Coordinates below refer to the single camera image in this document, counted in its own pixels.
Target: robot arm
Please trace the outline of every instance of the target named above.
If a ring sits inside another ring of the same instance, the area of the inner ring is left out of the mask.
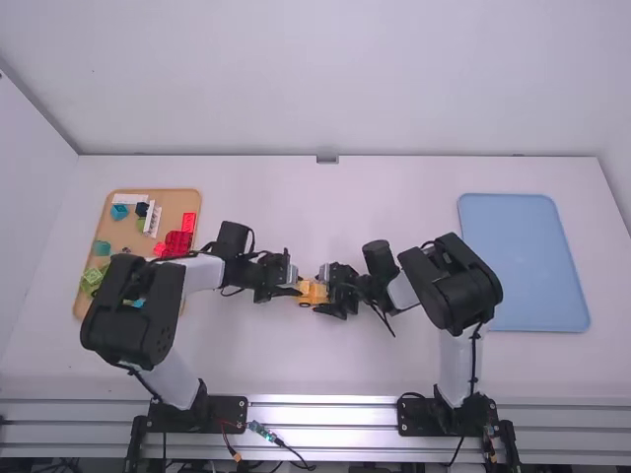
[[[147,261],[114,255],[82,323],[83,347],[133,373],[163,403],[203,411],[206,386],[173,349],[182,298],[227,286],[252,289],[255,303],[297,294],[291,288],[298,271],[287,249],[253,252],[252,245],[245,252],[249,232],[246,226],[223,222],[217,241],[205,247],[210,251],[182,258]],[[140,299],[141,306],[131,304]]]
[[[400,269],[385,240],[371,241],[362,251],[368,275],[339,263],[320,269],[330,301],[315,310],[346,318],[357,313],[358,300],[389,315],[423,305],[441,330],[438,391],[452,409],[460,407],[476,392],[471,381],[480,373],[481,344],[475,341],[503,298],[497,276],[453,233],[399,253]]]

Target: green translucent block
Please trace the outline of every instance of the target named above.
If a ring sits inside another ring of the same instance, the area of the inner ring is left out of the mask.
[[[138,219],[136,221],[136,229],[138,229],[138,232],[140,232],[142,234],[142,231],[145,228],[145,220],[146,219]]]
[[[79,287],[81,290],[86,293],[88,296],[91,296],[92,293],[99,288],[101,282],[103,281],[103,277],[107,272],[107,268],[109,268],[109,263],[103,265],[101,268],[88,268],[81,278],[81,283]]]

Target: teal cube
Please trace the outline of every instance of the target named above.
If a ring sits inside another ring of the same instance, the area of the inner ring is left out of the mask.
[[[111,210],[109,212],[111,213],[111,217],[117,222],[127,217],[127,215],[129,215],[129,209],[127,209],[126,205],[122,205],[122,204],[112,205]]]
[[[101,241],[100,239],[97,239],[94,243],[92,243],[92,253],[95,256],[109,256],[110,251],[111,245],[108,241]]]

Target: metal rail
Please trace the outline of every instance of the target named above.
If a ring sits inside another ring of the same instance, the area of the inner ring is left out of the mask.
[[[449,461],[457,439],[405,439],[395,425],[394,397],[249,397],[248,418],[269,426],[310,461]],[[0,399],[0,456],[123,457],[134,416],[147,401]],[[631,465],[631,406],[498,403],[516,426],[524,463]],[[246,459],[292,459],[246,433],[231,443]],[[500,443],[496,445],[502,459]],[[162,456],[162,435],[149,434],[146,457]],[[229,458],[221,436],[169,434],[168,457]],[[457,461],[481,462],[478,439]]]

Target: wooden board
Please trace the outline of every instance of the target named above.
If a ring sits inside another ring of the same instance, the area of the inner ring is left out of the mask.
[[[138,216],[135,214],[135,205],[128,205],[129,215],[116,222],[110,212],[111,199],[114,194],[149,194],[149,199],[155,199],[156,205],[162,207],[162,216],[158,227],[156,238],[144,236],[136,229]],[[193,232],[193,244],[199,221],[199,210],[201,207],[201,195],[195,189],[116,189],[109,193],[105,199],[101,219],[97,225],[94,240],[108,241],[111,245],[110,254],[119,253],[122,248],[128,247],[133,254],[146,258],[155,257],[154,246],[159,241],[164,241],[165,236],[171,230],[181,229],[181,218],[185,212],[195,212],[197,221]],[[95,256],[92,253],[92,245],[88,253],[88,260],[84,271],[88,268],[100,268],[107,264],[109,256]],[[79,288],[81,274],[77,275],[77,298],[72,308],[72,312],[79,320],[83,320],[88,312],[92,298],[86,295]]]

